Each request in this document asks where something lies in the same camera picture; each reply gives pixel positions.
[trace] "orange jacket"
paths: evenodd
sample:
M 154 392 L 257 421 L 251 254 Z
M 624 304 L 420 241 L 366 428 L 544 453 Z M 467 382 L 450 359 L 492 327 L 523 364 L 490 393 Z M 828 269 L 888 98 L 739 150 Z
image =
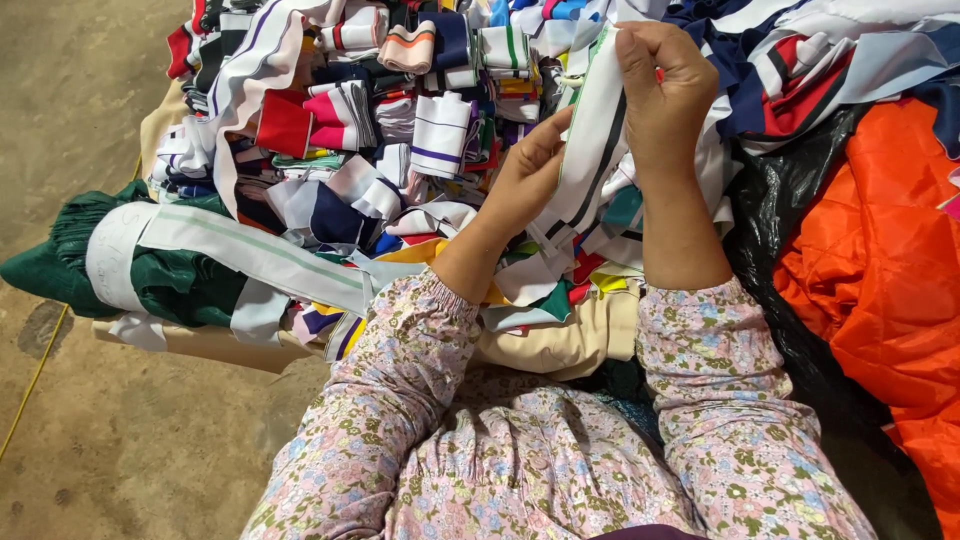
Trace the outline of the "orange jacket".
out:
M 774 284 L 844 373 L 890 406 L 947 539 L 960 539 L 960 221 L 915 100 L 873 107 L 784 247 Z

